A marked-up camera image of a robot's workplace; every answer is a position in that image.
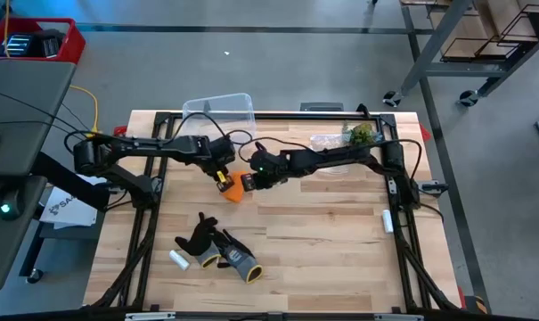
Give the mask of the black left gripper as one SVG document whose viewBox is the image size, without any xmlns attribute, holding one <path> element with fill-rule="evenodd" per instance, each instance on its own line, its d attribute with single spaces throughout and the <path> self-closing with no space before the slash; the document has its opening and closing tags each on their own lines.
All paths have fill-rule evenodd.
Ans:
<svg viewBox="0 0 539 321">
<path fill-rule="evenodd" d="M 220 193 L 227 192 L 234 186 L 234 181 L 227 165 L 235 161 L 235 149 L 232 141 L 227 136 L 219 137 L 208 142 L 208 150 L 211 158 L 205 160 L 200 168 L 205 173 L 216 173 L 216 187 Z"/>
</svg>

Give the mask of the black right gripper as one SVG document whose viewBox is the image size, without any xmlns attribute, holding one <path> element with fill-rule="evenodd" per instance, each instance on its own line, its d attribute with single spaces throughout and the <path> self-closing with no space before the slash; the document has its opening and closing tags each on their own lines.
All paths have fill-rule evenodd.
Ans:
<svg viewBox="0 0 539 321">
<path fill-rule="evenodd" d="M 290 151 L 282 150 L 277 155 L 267 150 L 257 150 L 250 158 L 254 173 L 241 175 L 245 192 L 255 191 L 257 187 L 273 187 L 290 179 Z"/>
</svg>

